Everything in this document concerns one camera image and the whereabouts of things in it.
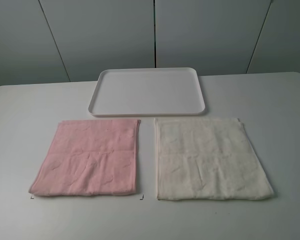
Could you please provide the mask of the cream white towel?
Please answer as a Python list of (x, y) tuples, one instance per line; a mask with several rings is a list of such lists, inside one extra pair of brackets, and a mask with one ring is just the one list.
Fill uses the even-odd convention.
[(158, 200), (264, 200), (274, 190), (237, 118), (156, 118)]

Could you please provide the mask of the pink towel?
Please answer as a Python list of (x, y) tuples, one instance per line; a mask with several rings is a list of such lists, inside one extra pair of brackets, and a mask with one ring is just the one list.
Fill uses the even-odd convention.
[(41, 197), (137, 191), (139, 119), (64, 120), (29, 188)]

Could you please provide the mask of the white rectangular plastic tray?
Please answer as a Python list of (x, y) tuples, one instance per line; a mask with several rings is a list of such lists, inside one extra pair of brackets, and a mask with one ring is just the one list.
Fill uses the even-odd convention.
[(136, 68), (101, 72), (88, 112), (95, 117), (196, 116), (205, 108), (193, 68)]

